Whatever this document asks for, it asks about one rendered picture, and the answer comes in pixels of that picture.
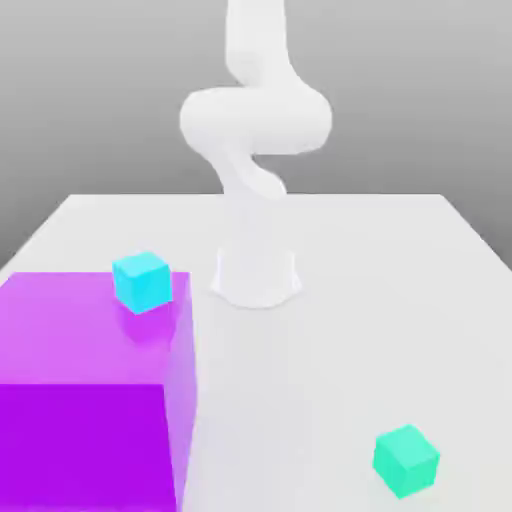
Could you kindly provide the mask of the small cyan cube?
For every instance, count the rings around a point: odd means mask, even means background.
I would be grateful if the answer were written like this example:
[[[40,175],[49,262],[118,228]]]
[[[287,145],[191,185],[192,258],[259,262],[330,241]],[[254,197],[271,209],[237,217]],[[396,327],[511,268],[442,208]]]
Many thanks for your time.
[[[172,301],[169,265],[152,252],[126,256],[112,263],[115,296],[139,315]]]

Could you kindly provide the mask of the small green cube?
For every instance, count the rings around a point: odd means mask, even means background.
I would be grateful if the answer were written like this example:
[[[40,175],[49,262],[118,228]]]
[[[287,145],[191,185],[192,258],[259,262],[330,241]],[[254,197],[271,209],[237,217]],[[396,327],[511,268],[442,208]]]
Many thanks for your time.
[[[376,438],[372,467],[386,486],[402,499],[435,483],[439,451],[414,425]]]

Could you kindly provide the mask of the large purple box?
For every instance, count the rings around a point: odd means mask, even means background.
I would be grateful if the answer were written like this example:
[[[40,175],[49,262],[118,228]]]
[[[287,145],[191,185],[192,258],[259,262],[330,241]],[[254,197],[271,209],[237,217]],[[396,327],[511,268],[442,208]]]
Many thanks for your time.
[[[0,512],[182,512],[197,410],[190,276],[141,315],[105,272],[0,285]]]

